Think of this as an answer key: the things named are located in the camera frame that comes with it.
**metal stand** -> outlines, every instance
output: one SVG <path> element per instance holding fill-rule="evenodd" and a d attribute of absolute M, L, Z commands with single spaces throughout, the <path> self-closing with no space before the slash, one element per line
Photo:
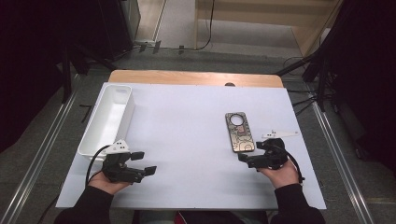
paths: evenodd
<path fill-rule="evenodd" d="M 303 73 L 303 80 L 305 82 L 312 82 L 317 74 L 319 74 L 318 79 L 318 91 L 317 91 L 317 103 L 320 107 L 322 112 L 325 112 L 324 105 L 323 105 L 323 97 L 324 91 L 326 88 L 326 77 L 329 73 L 329 63 L 328 61 L 322 56 L 323 50 L 319 48 L 317 51 L 312 53 L 311 55 L 301 59 L 300 61 L 289 65 L 286 68 L 275 73 L 280 77 L 286 75 L 287 73 L 309 63 L 308 67 L 306 68 L 305 72 Z"/>
<path fill-rule="evenodd" d="M 88 56 L 98 63 L 102 64 L 111 72 L 116 70 L 117 67 L 114 66 L 112 63 L 107 62 L 105 59 L 101 58 L 94 52 L 84 48 L 81 45 L 77 44 L 65 44 L 64 45 L 64 52 L 63 52 L 63 59 L 62 59 L 62 73 L 64 75 L 64 98 L 62 99 L 62 103 L 64 104 L 67 99 L 70 97 L 72 91 L 72 81 L 71 81 L 71 74 L 70 74 L 70 63 L 74 65 L 77 72 L 79 74 L 88 74 L 90 67 L 85 62 L 84 55 Z"/>

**hand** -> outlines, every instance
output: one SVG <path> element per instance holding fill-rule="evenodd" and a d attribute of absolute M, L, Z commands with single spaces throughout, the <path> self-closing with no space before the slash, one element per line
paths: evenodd
<path fill-rule="evenodd" d="M 297 170 L 290 160 L 286 161 L 283 167 L 278 170 L 268 168 L 258 168 L 258 170 L 271 180 L 276 189 L 299 183 Z"/>
<path fill-rule="evenodd" d="M 110 180 L 103 174 L 103 172 L 99 172 L 95 176 L 93 176 L 90 180 L 89 186 L 95 187 L 97 189 L 101 189 L 109 194 L 114 195 L 122 189 L 130 186 L 131 183 L 128 182 L 117 182 L 112 183 Z"/>

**white plastic tray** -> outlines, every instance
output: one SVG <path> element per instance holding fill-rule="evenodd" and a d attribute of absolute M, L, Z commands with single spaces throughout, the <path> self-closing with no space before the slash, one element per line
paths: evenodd
<path fill-rule="evenodd" d="M 133 113 L 132 88 L 105 83 L 78 146 L 78 153 L 91 160 L 101 147 L 124 139 Z M 95 161 L 102 161 L 104 156 L 105 154 L 99 154 Z"/>

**white table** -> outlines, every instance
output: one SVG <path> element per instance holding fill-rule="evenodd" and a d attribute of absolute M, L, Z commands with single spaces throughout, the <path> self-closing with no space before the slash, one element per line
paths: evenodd
<path fill-rule="evenodd" d="M 127 83 L 135 110 L 126 141 L 145 159 L 129 167 L 157 165 L 157 172 L 119 192 L 113 207 L 131 209 L 276 209 L 270 181 L 237 159 L 231 149 L 225 113 L 245 112 L 255 141 L 271 130 L 300 133 L 283 88 L 240 88 Z M 303 137 L 285 137 L 299 162 L 304 194 L 311 206 L 325 209 Z M 251 154 L 262 154 L 256 149 Z M 76 154 L 57 207 L 75 204 L 84 189 L 89 161 Z"/>

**black controller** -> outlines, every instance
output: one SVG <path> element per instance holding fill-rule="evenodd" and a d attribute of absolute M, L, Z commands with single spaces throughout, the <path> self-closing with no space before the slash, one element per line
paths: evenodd
<path fill-rule="evenodd" d="M 263 142 L 256 142 L 259 149 L 264 149 L 265 153 L 260 156 L 248 156 L 246 154 L 238 154 L 238 160 L 246 162 L 248 168 L 269 168 L 277 170 L 282 168 L 283 164 L 290 158 L 294 166 L 297 168 L 299 182 L 303 183 L 303 176 L 300 167 L 289 152 L 285 149 L 285 143 L 281 138 L 270 138 Z"/>
<path fill-rule="evenodd" d="M 103 161 L 102 171 L 111 182 L 140 183 L 147 175 L 154 175 L 157 166 L 146 167 L 144 170 L 128 168 L 125 162 L 143 159 L 144 152 L 107 154 Z"/>

